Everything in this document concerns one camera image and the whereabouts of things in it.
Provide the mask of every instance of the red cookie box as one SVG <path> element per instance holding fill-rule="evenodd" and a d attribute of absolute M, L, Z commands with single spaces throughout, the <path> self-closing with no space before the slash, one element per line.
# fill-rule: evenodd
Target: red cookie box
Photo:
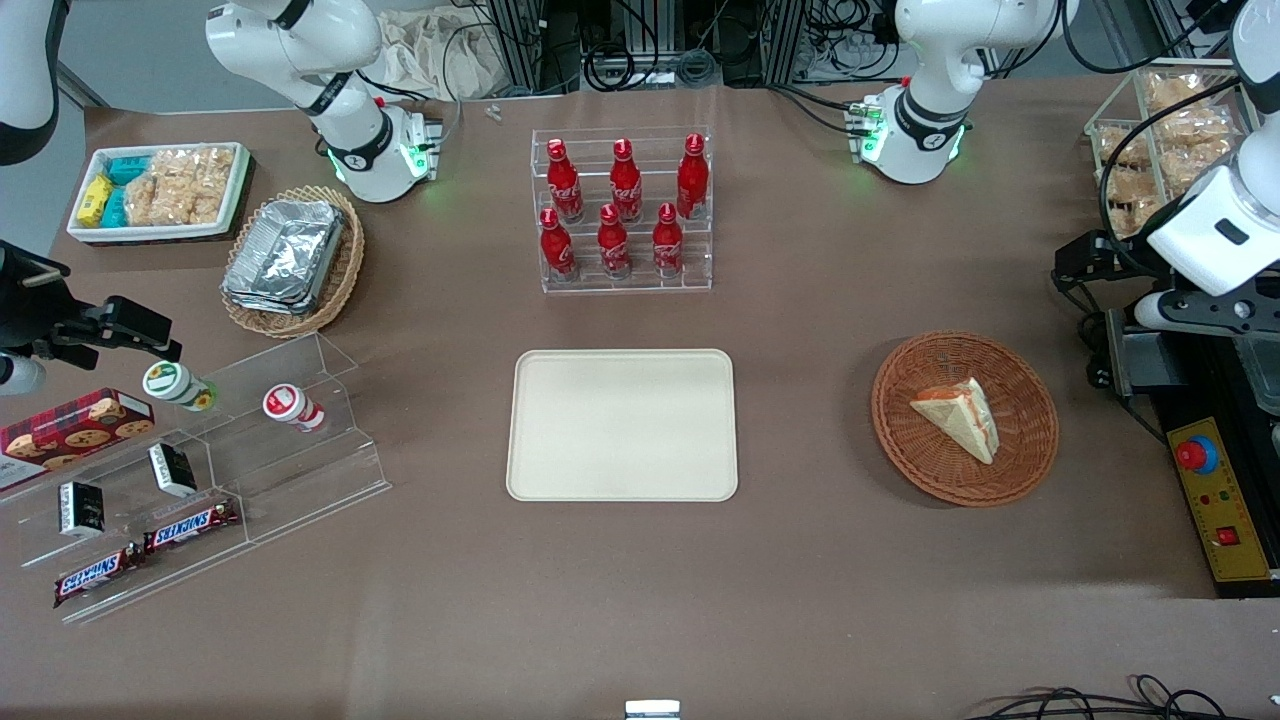
<path fill-rule="evenodd" d="M 0 430 L 0 491 L 151 430 L 151 406 L 102 388 Z"/>

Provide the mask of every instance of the aluminum foil container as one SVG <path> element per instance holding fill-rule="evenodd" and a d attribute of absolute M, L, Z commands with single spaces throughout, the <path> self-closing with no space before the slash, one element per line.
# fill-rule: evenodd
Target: aluminum foil container
<path fill-rule="evenodd" d="M 323 201 L 268 204 L 228 268 L 223 292 L 242 307 L 310 313 L 320 300 L 343 222 L 342 210 Z"/>

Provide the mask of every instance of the yellow package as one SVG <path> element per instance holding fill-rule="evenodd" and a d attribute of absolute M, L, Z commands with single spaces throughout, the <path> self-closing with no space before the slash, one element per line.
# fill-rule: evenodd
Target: yellow package
<path fill-rule="evenodd" d="M 106 210 L 106 200 L 111 197 L 111 181 L 99 173 L 90 181 L 84 191 L 84 200 L 76 209 L 76 222 L 86 228 L 96 228 L 102 222 L 102 211 Z"/>

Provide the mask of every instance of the white plastic container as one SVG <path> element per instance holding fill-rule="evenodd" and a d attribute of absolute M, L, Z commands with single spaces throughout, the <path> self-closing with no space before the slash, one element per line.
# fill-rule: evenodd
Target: white plastic container
<path fill-rule="evenodd" d="M 223 205 L 218 211 L 218 220 L 214 223 L 201 223 L 198 225 L 140 225 L 125 228 L 87 228 L 76 220 L 76 208 L 84 200 L 88 183 L 99 173 L 106 169 L 108 161 L 115 158 L 133 158 L 137 155 L 155 155 L 157 150 L 195 150 L 197 147 L 225 147 L 236 151 L 232 160 L 230 177 L 227 178 L 227 190 L 223 192 Z M 88 169 L 81 178 L 79 191 L 76 193 L 76 202 L 72 204 L 70 214 L 67 218 L 67 234 L 76 240 L 93 246 L 110 245 L 147 245 L 157 242 L 183 242 L 192 238 L 216 236 L 225 233 L 232 227 L 236 210 L 239 206 L 241 190 L 244 187 L 244 177 L 248 174 L 250 154 L 248 149 L 239 142 L 196 142 L 189 145 L 138 145 L 134 147 L 106 147 L 95 150 L 90 158 Z"/>

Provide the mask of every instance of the control panel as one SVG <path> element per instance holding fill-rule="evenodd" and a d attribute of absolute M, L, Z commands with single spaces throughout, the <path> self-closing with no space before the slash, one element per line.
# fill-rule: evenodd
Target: control panel
<path fill-rule="evenodd" d="M 1213 578 L 1220 583 L 1270 579 L 1271 569 L 1222 450 L 1217 423 L 1206 418 L 1166 437 Z"/>

